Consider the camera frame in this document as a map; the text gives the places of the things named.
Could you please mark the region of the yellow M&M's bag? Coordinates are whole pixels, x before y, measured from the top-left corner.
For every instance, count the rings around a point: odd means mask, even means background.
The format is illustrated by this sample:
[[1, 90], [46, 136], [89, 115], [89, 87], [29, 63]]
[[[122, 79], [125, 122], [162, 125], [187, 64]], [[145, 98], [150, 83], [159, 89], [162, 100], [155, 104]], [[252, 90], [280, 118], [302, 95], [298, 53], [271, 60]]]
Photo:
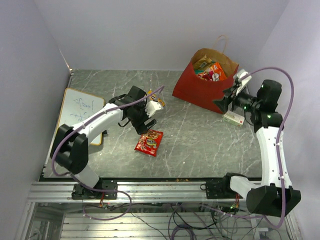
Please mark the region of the yellow M&M's bag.
[[151, 94], [151, 93], [152, 93], [151, 90], [149, 90], [147, 92], [147, 95], [150, 95], [149, 100], [154, 101], [154, 102], [158, 102], [161, 104], [162, 107], [165, 107], [165, 105], [166, 105], [165, 102], [161, 98], [158, 97], [158, 94], [157, 93]]

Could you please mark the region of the red paper bag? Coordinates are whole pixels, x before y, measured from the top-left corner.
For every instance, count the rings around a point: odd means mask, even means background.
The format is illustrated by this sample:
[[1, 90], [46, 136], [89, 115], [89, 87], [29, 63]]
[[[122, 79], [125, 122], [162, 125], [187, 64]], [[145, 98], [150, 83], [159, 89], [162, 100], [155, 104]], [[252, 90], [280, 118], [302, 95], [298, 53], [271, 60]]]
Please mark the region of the red paper bag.
[[[197, 76], [195, 64], [203, 57], [207, 57], [218, 63], [226, 76], [226, 79], [212, 81]], [[178, 79], [172, 95], [178, 99], [194, 104], [198, 107], [222, 114], [223, 112], [214, 100], [223, 98], [223, 90], [230, 88], [233, 83], [233, 76], [238, 71], [239, 64], [231, 60], [225, 53], [212, 48], [201, 48], [195, 52], [190, 62]]]

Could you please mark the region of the orange Fox's candy bag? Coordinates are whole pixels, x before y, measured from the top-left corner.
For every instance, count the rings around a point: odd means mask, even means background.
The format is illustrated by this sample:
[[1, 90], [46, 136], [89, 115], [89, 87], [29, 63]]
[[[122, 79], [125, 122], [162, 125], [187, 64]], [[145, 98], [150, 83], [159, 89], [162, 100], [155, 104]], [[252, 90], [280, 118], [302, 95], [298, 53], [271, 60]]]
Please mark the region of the orange Fox's candy bag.
[[219, 82], [220, 81], [220, 76], [221, 76], [221, 71], [217, 68], [213, 67], [208, 67], [205, 71], [200, 72], [197, 74], [197, 76], [200, 79], [209, 81], [209, 82]]

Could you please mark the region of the small red snack packet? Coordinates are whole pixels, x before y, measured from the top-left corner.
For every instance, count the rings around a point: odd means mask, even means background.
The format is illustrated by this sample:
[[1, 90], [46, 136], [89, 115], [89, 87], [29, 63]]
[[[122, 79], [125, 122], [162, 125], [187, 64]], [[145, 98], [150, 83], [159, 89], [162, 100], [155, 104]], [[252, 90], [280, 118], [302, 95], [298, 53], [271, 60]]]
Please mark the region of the small red snack packet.
[[162, 131], [148, 130], [140, 136], [134, 150], [156, 157], [163, 135]]

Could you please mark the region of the orange snack packet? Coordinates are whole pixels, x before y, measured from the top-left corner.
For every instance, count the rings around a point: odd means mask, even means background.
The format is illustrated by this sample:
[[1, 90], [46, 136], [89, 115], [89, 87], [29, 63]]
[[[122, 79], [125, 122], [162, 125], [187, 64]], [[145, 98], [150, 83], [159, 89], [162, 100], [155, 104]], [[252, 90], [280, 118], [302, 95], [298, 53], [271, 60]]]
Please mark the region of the orange snack packet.
[[227, 79], [227, 76], [218, 62], [215, 62], [208, 69], [208, 76], [212, 82], [221, 82]]

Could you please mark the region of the brown snack pouch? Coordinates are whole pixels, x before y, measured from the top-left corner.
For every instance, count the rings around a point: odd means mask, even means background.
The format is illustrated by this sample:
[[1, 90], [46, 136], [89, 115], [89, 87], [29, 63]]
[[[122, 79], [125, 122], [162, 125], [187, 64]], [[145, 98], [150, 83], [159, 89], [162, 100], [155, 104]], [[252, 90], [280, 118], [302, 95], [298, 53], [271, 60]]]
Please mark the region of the brown snack pouch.
[[215, 63], [211, 58], [207, 57], [207, 54], [202, 56], [197, 62], [193, 64], [193, 69], [195, 72], [203, 72], [208, 67], [212, 66]]

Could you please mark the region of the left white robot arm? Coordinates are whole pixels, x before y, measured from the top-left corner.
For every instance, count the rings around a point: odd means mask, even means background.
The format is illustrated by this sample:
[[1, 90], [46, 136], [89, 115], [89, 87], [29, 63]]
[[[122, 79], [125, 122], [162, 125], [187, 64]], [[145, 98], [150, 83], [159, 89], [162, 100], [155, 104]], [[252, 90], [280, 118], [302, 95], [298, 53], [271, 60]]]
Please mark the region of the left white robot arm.
[[97, 113], [72, 126], [63, 124], [56, 132], [50, 158], [51, 166], [65, 168], [67, 174], [84, 185], [85, 194], [96, 199], [102, 193], [102, 180], [89, 166], [90, 143], [109, 127], [127, 120], [142, 135], [156, 124], [152, 116], [163, 109], [161, 103], [137, 86], [127, 94], [115, 96]]

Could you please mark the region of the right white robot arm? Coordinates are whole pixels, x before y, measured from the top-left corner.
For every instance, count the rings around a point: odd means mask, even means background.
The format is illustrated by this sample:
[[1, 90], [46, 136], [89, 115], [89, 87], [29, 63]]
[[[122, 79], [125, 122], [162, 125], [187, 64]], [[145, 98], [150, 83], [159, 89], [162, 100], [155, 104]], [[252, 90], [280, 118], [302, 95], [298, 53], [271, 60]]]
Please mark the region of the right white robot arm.
[[245, 93], [239, 84], [223, 91], [224, 96], [214, 103], [226, 113], [229, 105], [242, 108], [251, 114], [254, 133], [258, 139], [262, 177], [259, 185], [246, 176], [228, 172], [220, 185], [226, 198], [239, 194], [246, 201], [250, 213], [272, 217], [286, 216], [300, 201], [301, 192], [293, 188], [283, 150], [283, 117], [276, 112], [282, 85], [265, 79], [252, 96]]

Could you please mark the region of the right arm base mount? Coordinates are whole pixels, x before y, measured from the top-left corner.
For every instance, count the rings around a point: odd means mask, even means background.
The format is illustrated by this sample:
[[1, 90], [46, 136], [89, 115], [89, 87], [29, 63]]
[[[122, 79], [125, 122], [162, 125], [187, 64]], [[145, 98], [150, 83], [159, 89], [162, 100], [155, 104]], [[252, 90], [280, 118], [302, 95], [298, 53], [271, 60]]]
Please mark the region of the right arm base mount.
[[235, 194], [227, 190], [225, 181], [223, 178], [211, 178], [207, 179], [205, 183], [202, 183], [199, 188], [205, 192], [206, 198], [213, 199], [232, 199]]

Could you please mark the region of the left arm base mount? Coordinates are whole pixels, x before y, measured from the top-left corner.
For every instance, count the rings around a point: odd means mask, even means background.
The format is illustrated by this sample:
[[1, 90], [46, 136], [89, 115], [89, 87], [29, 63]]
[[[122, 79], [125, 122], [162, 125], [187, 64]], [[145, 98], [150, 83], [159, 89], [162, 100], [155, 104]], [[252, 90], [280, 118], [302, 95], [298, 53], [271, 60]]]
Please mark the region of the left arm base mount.
[[118, 184], [113, 180], [99, 180], [97, 190], [85, 187], [82, 183], [76, 183], [71, 193], [72, 200], [98, 200], [102, 197], [107, 200], [117, 198]]

